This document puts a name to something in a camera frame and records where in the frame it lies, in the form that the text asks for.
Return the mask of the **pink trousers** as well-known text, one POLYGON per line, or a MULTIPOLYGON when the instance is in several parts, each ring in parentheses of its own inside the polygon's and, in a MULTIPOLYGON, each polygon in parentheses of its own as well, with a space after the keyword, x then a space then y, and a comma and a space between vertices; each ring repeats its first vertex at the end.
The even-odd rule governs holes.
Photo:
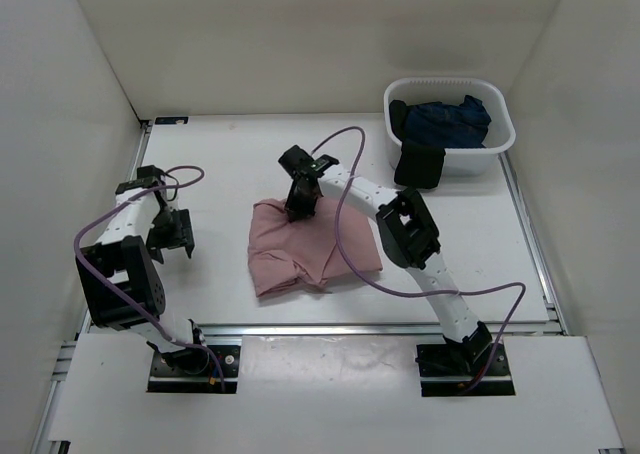
POLYGON ((340 213, 340 237, 334 221, 338 202, 322 197, 315 215, 291 222, 282 200, 264 199, 253 206, 248 237, 248 269, 258 298, 297 288, 321 290, 351 275, 383 269, 369 219, 350 206, 340 213))

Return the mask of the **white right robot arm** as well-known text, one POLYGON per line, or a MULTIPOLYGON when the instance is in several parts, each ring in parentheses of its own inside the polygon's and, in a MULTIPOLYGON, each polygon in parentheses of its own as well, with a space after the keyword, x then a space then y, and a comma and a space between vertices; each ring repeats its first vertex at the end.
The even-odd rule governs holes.
POLYGON ((292 180, 285 210, 291 222, 310 219, 322 197, 341 200, 373 220, 383 252, 426 291, 440 323, 449 361, 460 373, 479 375, 491 362, 493 337, 474 314, 441 255, 439 230, 421 194, 398 191, 354 176, 329 155, 313 158, 295 145, 278 159, 292 180))

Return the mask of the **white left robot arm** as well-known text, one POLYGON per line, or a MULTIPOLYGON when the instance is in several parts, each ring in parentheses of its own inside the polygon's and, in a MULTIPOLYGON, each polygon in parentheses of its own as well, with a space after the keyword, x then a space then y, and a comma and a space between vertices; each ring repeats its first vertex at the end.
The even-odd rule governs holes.
POLYGON ((195 239, 190 213, 178 205, 184 188, 175 168, 137 169, 118 185, 114 207, 76 235, 74 254, 92 322, 131 331, 170 367, 188 375, 205 372, 213 356, 191 319, 166 311, 157 265, 166 250, 191 255, 195 239))

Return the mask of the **black trousers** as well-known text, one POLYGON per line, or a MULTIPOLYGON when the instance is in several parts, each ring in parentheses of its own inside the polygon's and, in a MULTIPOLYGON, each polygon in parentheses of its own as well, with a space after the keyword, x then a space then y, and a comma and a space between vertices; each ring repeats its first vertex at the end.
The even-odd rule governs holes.
POLYGON ((401 144, 394 182, 416 189, 437 188, 446 151, 441 125, 433 117, 433 109, 394 100, 389 104, 389 120, 392 133, 401 144))

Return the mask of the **dark blue trousers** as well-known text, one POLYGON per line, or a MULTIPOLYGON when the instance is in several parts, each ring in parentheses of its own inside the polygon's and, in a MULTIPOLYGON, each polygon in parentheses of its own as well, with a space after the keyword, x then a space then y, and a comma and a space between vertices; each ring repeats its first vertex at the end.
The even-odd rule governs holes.
POLYGON ((408 140, 443 149, 482 149, 492 118, 483 102, 465 95, 458 105, 440 101, 412 105, 403 123, 408 140))

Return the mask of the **white plastic basket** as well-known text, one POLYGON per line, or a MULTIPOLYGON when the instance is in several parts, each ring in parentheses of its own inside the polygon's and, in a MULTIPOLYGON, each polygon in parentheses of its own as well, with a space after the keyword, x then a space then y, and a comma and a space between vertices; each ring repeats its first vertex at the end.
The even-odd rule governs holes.
POLYGON ((444 151, 444 176, 483 174, 516 141, 502 92, 464 77, 410 77, 389 84, 383 95, 385 148, 395 168, 402 147, 444 151))

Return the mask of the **aluminium table edge rail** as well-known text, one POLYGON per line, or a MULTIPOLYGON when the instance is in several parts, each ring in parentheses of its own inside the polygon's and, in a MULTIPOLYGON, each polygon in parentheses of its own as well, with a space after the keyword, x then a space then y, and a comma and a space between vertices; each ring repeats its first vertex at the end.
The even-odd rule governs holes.
MULTIPOLYGON (((442 330, 435 324, 344 324, 344 325, 222 325, 209 324, 201 327, 207 338, 242 336, 435 336, 442 339, 442 330)), ((557 320, 545 323, 509 324, 504 334, 513 335, 562 335, 557 320)))

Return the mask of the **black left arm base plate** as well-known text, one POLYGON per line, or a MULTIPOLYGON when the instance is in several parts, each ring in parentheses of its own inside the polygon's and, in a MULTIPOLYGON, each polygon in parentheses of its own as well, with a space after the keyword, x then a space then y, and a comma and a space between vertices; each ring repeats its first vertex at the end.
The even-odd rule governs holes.
POLYGON ((241 345, 209 344, 215 355, 207 353, 167 361, 154 353, 149 369, 147 391, 162 394, 221 394, 237 392, 241 361, 241 345))

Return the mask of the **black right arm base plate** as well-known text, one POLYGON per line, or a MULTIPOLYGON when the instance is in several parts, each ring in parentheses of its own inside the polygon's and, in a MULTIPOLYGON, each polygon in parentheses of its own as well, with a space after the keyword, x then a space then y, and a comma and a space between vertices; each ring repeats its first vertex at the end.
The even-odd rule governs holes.
POLYGON ((451 356, 445 344, 418 344, 418 366, 422 397, 503 397, 516 394, 505 346, 498 343, 465 368, 451 356))

